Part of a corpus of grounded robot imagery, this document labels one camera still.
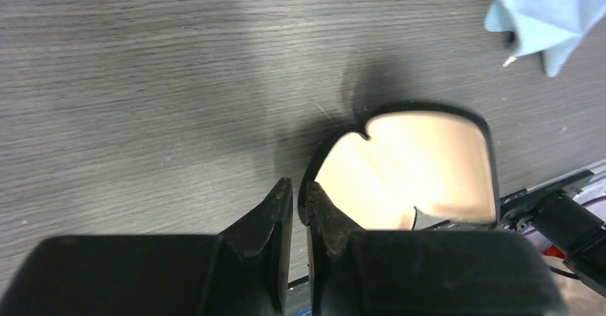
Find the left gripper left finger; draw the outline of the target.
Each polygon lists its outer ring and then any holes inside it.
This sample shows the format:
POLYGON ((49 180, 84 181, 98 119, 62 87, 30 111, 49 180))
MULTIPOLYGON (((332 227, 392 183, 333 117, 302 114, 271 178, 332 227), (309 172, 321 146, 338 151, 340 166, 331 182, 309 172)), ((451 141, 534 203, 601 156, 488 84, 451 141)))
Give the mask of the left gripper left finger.
POLYGON ((3 315, 283 315, 293 187, 280 179, 218 234, 67 235, 40 242, 3 315))

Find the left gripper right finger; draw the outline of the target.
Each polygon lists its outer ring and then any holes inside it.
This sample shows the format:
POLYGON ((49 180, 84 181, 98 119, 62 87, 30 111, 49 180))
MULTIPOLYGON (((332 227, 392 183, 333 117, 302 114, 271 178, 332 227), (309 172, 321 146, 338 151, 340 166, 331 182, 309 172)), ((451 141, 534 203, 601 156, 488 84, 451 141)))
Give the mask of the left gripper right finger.
POLYGON ((365 230, 307 190, 314 315, 566 315, 547 265, 494 230, 365 230))

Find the black glasses case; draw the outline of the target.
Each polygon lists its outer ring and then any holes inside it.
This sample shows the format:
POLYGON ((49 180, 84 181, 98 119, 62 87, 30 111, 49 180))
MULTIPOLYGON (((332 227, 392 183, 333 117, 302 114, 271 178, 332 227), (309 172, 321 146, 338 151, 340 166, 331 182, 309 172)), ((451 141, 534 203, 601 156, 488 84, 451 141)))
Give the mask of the black glasses case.
POLYGON ((494 158, 480 115, 432 102, 388 104, 320 144, 299 188, 299 218, 307 222, 308 189, 317 183, 363 229, 412 230, 420 214, 493 225, 500 216, 494 158))

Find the light blue cleaning cloth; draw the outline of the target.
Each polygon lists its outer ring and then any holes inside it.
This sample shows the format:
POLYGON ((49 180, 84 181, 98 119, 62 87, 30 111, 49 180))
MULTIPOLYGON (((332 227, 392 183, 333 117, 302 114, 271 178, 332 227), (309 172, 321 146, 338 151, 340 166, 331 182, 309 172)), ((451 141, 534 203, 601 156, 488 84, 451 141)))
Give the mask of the light blue cleaning cloth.
POLYGON ((554 77, 604 15, 605 0, 492 0, 484 27, 513 33, 510 58, 539 53, 554 77))

